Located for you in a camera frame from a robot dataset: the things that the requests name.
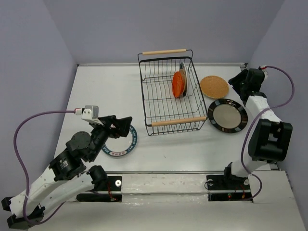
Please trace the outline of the woven tan wicker plate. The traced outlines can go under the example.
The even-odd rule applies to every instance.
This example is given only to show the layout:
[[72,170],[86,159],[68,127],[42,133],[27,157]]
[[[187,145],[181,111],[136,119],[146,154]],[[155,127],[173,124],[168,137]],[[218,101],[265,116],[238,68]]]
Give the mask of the woven tan wicker plate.
[[200,81],[202,93],[211,99],[225,98],[229,93],[227,81],[219,76],[206,76]]

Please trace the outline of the white plate dark green rim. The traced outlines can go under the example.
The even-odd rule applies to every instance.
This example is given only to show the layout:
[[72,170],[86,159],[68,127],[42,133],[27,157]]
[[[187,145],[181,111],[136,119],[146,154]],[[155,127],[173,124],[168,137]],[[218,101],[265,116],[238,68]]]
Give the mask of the white plate dark green rim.
[[138,134],[136,129],[130,125],[129,133],[126,137],[120,137],[118,139],[109,138],[102,151],[111,157],[122,157],[131,153],[137,146]]

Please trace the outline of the black rimmed cream plate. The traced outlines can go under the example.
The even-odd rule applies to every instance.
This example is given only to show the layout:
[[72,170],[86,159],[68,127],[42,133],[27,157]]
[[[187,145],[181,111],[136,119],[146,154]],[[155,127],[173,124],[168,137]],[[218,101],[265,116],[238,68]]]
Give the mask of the black rimmed cream plate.
[[219,131],[237,133],[248,123],[248,115],[244,107],[231,99],[213,101],[207,111],[208,120]]

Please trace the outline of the white plate green red rim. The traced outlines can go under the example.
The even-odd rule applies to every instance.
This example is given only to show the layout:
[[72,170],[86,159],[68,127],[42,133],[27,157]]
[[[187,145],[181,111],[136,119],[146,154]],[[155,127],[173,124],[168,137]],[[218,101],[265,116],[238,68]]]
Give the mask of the white plate green red rim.
[[187,68],[186,68],[186,65],[184,62],[181,62],[180,63],[180,72],[181,72],[181,75],[184,79],[184,90],[183,90],[183,97],[186,96],[187,94],[187,89],[188,89],[188,71],[187,71]]

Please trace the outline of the orange translucent plate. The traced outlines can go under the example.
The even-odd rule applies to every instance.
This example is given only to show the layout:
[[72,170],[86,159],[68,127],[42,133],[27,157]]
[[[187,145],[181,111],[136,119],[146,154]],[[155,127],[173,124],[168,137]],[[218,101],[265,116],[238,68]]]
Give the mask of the orange translucent plate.
[[172,79],[172,92],[175,98],[179,98],[181,96],[181,85],[182,85],[182,78],[181,74],[176,72]]

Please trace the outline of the cream plate with characters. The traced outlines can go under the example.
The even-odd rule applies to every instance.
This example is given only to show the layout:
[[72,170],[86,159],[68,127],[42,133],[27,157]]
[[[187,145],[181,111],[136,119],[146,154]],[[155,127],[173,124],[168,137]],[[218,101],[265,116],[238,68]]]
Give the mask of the cream plate with characters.
[[180,69],[179,73],[181,74],[181,78],[182,78],[181,95],[185,97],[187,93],[187,78],[186,78],[185,71],[183,69]]

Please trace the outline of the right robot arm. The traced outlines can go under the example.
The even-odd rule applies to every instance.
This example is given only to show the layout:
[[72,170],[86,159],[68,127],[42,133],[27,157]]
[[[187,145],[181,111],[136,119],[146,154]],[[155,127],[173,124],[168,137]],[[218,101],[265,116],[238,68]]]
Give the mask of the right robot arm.
[[286,158],[293,127],[275,115],[266,95],[260,91],[268,77],[268,68],[268,65],[263,65],[257,69],[245,69],[229,80],[253,121],[244,138],[240,159],[224,169],[221,182],[225,188],[232,189],[238,183],[244,183],[261,166]]

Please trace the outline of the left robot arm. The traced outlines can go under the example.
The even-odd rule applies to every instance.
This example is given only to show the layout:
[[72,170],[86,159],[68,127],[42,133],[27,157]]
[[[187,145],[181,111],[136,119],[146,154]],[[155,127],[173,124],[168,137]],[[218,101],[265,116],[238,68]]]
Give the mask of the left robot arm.
[[39,178],[33,183],[26,180],[26,189],[19,195],[2,199],[2,208],[11,212],[7,219],[10,229],[27,230],[46,222],[46,214],[84,191],[110,190],[103,167],[94,165],[87,170],[85,163],[94,162],[109,138],[126,137],[132,117],[99,117],[87,111],[81,119],[92,127],[91,133],[75,133]]

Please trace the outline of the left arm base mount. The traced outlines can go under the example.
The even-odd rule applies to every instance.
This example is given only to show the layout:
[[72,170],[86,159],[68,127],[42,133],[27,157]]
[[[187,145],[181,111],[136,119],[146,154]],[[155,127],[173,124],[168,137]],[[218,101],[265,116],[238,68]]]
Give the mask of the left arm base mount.
[[108,182],[93,190],[76,196],[78,202],[117,203],[122,202],[122,175],[109,175]]

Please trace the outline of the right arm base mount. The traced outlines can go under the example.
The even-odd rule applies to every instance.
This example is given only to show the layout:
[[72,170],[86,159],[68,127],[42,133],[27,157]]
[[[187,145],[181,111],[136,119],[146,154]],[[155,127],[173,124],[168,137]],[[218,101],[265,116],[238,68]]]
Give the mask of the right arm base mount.
[[208,191],[208,201],[252,201],[248,178],[241,180],[226,179],[223,175],[207,175],[204,183]]

